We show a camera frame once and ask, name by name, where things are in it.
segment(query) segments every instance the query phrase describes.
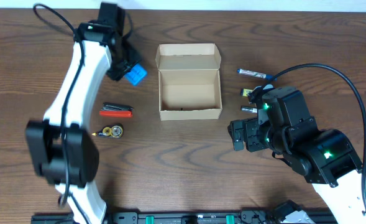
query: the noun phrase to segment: round metal object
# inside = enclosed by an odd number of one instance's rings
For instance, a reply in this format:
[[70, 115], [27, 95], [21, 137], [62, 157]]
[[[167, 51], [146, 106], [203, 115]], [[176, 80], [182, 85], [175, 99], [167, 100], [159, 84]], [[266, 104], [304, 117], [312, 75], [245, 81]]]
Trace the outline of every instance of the round metal object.
[[110, 136], [111, 135], [111, 128], [110, 127], [103, 128], [103, 135]]
[[115, 125], [111, 128], [111, 135], [114, 138], [120, 138], [123, 135], [123, 128], [120, 125]]

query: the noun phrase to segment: white background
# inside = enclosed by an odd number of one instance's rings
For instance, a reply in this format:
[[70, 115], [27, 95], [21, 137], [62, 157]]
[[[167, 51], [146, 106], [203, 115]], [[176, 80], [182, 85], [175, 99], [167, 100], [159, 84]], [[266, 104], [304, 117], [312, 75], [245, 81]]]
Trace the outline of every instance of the white background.
[[[0, 7], [98, 9], [102, 0], [0, 0]], [[366, 0], [106, 0], [125, 9], [366, 12]]]

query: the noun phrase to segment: blue object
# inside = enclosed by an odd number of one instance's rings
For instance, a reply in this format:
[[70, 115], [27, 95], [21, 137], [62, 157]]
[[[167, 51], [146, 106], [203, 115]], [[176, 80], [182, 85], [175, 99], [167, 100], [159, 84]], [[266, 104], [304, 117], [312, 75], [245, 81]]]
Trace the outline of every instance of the blue object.
[[250, 70], [245, 70], [245, 69], [238, 69], [238, 73], [239, 74], [243, 74], [243, 75], [249, 75], [251, 77], [256, 77], [256, 78], [265, 78], [267, 80], [271, 79], [273, 76], [272, 75], [267, 75], [267, 74], [262, 74], [260, 72], [253, 72]]
[[143, 80], [143, 78], [147, 75], [147, 71], [140, 65], [135, 65], [129, 73], [125, 75], [125, 77], [128, 79], [128, 81], [136, 86]]

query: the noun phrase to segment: box lid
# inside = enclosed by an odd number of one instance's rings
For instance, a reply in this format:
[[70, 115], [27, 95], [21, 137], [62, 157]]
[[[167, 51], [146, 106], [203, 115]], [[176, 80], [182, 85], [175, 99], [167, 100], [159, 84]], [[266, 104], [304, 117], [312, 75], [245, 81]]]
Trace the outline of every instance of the box lid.
[[219, 70], [221, 56], [216, 44], [160, 44], [155, 58], [162, 70]]

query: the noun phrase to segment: blue sponge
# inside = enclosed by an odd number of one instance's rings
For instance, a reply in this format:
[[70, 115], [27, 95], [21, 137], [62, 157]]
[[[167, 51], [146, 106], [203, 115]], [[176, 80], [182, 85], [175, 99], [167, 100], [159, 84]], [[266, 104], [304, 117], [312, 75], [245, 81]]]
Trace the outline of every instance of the blue sponge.
[[147, 71], [140, 65], [135, 65], [129, 73], [125, 75], [128, 81], [136, 86], [147, 75]]

